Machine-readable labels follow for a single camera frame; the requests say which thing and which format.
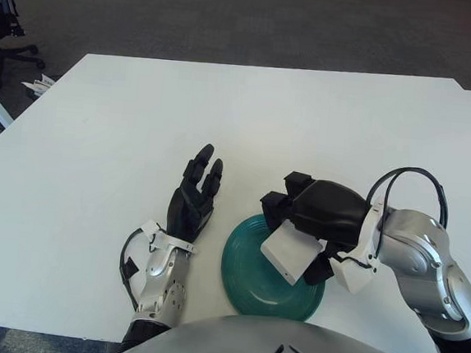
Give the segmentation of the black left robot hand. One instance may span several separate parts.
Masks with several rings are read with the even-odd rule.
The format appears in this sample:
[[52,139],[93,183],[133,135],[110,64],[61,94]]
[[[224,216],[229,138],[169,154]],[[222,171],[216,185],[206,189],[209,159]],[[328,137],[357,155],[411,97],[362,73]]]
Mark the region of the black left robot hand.
[[204,175],[213,154],[214,146],[208,143],[188,161],[182,182],[169,203],[166,220],[168,235],[194,243],[209,221],[224,167],[223,161],[217,159],[210,172]]

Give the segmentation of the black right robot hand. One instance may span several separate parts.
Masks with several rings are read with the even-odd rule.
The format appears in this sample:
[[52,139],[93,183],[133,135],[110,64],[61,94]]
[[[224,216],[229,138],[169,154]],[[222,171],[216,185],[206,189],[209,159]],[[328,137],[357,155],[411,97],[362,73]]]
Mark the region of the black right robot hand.
[[286,194],[270,191],[261,198],[264,218],[270,231],[289,220],[299,232],[327,242],[302,274],[307,285],[316,286],[334,275],[331,258],[358,245],[371,206],[352,189],[309,174],[292,172],[284,182]]

